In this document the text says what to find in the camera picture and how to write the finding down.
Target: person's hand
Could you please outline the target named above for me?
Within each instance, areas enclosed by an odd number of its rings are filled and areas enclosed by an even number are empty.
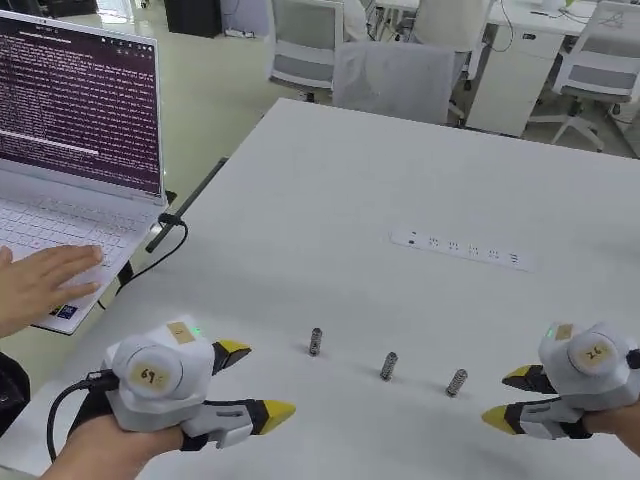
[[[62,284],[101,261],[102,251],[94,246],[48,248],[17,262],[9,248],[0,247],[0,338],[98,290],[97,283]]]
[[[125,432],[113,415],[80,425],[42,480],[131,480],[153,457],[182,446],[180,427],[153,433]]]
[[[609,433],[640,457],[640,402],[628,407],[589,412],[584,425],[591,433]]]

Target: numbered label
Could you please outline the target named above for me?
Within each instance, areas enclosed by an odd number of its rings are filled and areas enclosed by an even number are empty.
[[[598,342],[593,347],[585,350],[580,354],[582,363],[589,367],[600,365],[603,361],[611,356],[611,350],[604,342]]]
[[[165,389],[169,378],[169,372],[141,362],[138,363],[131,371],[129,381],[136,385],[140,385],[141,387],[147,387],[151,390],[162,392]]]

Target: office chair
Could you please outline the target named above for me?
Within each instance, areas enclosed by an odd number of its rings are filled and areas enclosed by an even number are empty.
[[[327,0],[267,0],[271,81],[302,87],[307,101],[330,90],[335,50],[343,42],[342,3]]]
[[[604,142],[593,122],[583,118],[583,100],[620,105],[640,98],[640,5],[600,2],[571,51],[560,52],[562,64],[553,91],[574,98],[566,115],[534,116],[529,123],[561,123],[558,142],[573,127],[598,152]]]
[[[0,0],[0,10],[26,13],[37,17],[42,16],[42,9],[38,0]]]
[[[345,43],[336,51],[333,106],[444,124],[454,57],[430,45]]]
[[[464,76],[476,77],[482,41],[495,0],[420,0],[412,27],[413,41],[456,51],[453,86]],[[455,105],[450,110],[463,122],[465,113]]]

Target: spring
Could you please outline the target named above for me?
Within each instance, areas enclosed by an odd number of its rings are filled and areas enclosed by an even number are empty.
[[[451,379],[451,383],[449,383],[449,386],[447,387],[447,395],[449,395],[450,397],[455,397],[456,395],[458,395],[458,392],[460,391],[462,385],[464,384],[464,382],[466,382],[468,377],[469,374],[465,369],[461,368],[460,370],[458,370],[453,376],[453,379]]]
[[[395,352],[390,352],[389,355],[387,355],[387,358],[385,358],[382,370],[380,370],[380,378],[382,378],[385,382],[391,380],[393,368],[396,366],[397,361],[398,355],[396,355]]]
[[[322,341],[322,330],[314,328],[311,332],[311,343],[309,344],[309,355],[312,357],[320,353],[320,342]]]

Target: laptop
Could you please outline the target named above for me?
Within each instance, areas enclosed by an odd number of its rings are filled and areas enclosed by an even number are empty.
[[[36,326],[72,334],[165,209],[158,83],[154,39],[0,12],[0,245],[104,253]]]

